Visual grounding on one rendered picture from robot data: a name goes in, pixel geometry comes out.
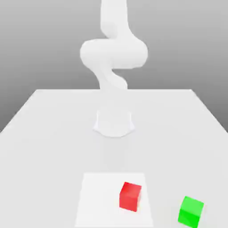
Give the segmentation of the small green cube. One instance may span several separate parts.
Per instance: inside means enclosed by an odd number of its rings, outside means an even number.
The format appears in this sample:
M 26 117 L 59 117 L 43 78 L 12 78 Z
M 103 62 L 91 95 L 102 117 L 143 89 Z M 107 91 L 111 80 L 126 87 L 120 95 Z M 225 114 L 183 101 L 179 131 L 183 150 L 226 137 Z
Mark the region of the small green cube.
M 198 228 L 204 203 L 185 196 L 178 216 L 178 222 L 191 228 Z

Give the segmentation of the small red cube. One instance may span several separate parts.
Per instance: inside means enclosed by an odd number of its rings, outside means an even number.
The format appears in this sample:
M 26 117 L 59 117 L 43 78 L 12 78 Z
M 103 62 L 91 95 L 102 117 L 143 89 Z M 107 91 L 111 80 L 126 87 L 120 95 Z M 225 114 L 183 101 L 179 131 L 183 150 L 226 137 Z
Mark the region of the small red cube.
M 141 199 L 142 186 L 124 182 L 123 187 L 119 193 L 119 207 L 137 212 L 138 203 Z

